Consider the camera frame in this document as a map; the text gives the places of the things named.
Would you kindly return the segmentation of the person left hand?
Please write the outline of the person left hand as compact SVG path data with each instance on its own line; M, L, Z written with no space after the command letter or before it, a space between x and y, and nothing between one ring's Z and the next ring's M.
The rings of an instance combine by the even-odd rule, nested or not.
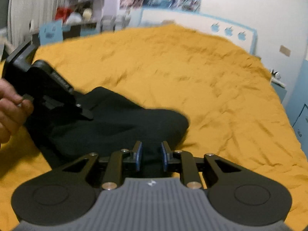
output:
M1 79L1 144L8 143L33 112L31 101L24 99L14 87Z

